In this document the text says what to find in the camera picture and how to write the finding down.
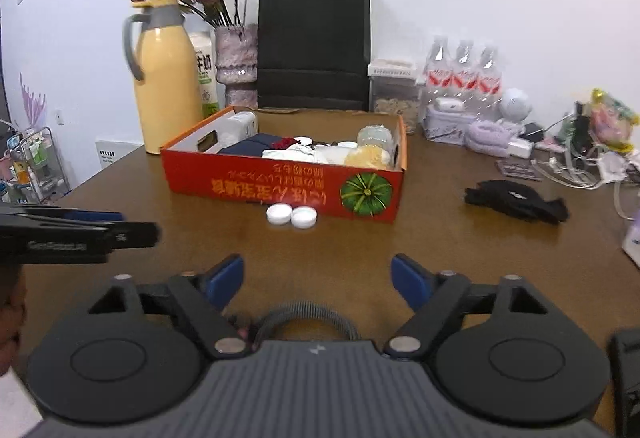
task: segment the human hand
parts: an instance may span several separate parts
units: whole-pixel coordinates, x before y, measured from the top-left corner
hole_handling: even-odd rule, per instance
[[[26,315],[26,295],[24,273],[20,271],[17,283],[9,292],[5,303],[0,306],[0,376],[9,370],[18,354],[19,331]]]

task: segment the red cardboard box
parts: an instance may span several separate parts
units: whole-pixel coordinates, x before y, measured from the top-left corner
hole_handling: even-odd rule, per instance
[[[398,212],[406,170],[406,133],[399,115],[339,110],[250,110],[258,132],[309,136],[324,142],[353,140],[365,126],[384,125],[396,143],[393,170],[209,154],[203,142],[238,111],[226,108],[161,148],[162,166],[173,192],[223,200],[308,205],[321,214],[392,222]]]

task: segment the yellow thermos jug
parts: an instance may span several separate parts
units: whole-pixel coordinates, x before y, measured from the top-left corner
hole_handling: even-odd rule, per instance
[[[134,77],[145,149],[160,147],[203,119],[196,53],[182,23],[178,0],[135,3],[142,14],[124,23],[123,44]],[[135,54],[132,27],[142,24]]]

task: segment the plastic water bottle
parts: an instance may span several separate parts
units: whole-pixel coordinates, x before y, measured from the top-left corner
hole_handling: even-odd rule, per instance
[[[451,84],[451,64],[446,36],[435,37],[424,66],[424,76],[427,81],[429,103],[438,97],[447,97]]]
[[[476,88],[476,84],[478,84],[478,69],[474,68],[471,62],[471,49],[473,47],[473,41],[460,41],[460,46],[456,50],[456,58],[452,65],[449,97],[459,98],[463,102],[468,101]]]
[[[500,118],[498,102],[502,96],[502,73],[496,64],[497,49],[488,46],[480,56],[478,85],[473,90],[467,109],[478,118],[496,121]]]

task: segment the yellow plush item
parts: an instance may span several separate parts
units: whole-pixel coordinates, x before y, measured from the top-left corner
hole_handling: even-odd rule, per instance
[[[344,164],[350,167],[389,170],[391,155],[377,145],[361,145],[347,155]]]

